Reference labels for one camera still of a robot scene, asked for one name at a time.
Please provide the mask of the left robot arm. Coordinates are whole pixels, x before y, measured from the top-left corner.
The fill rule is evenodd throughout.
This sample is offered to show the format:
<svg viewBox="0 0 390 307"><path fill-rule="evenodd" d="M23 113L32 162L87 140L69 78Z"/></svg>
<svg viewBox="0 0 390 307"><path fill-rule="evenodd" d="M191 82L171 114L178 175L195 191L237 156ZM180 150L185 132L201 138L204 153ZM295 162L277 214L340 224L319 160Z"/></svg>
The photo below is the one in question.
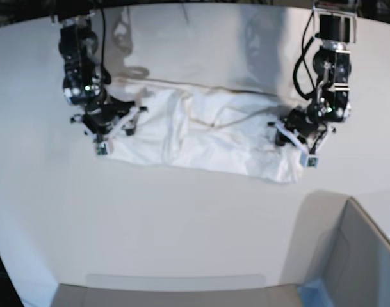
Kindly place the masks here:
<svg viewBox="0 0 390 307"><path fill-rule="evenodd" d="M358 1L314 1L307 21L314 33L302 37L301 54L293 69L293 85L308 105L270 123L276 129L277 146L291 143L315 155L336 133L335 124L350 116L348 46L357 38L358 5Z"/></svg>

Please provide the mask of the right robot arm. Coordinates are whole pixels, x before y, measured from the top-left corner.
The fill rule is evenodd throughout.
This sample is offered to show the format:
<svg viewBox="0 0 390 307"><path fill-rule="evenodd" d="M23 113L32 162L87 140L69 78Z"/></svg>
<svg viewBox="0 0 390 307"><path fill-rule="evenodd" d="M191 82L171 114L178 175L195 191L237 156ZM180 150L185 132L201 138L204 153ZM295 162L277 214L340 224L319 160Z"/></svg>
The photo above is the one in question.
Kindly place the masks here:
<svg viewBox="0 0 390 307"><path fill-rule="evenodd" d="M105 37L92 29L92 12L97 1L53 1L51 19L60 24L58 51L63 60L63 95L80 109L70 123L85 127L85 134L102 146L119 132L132 136L139 115L147 108L135 101L122 101L111 96L107 87L111 75L104 65Z"/></svg>

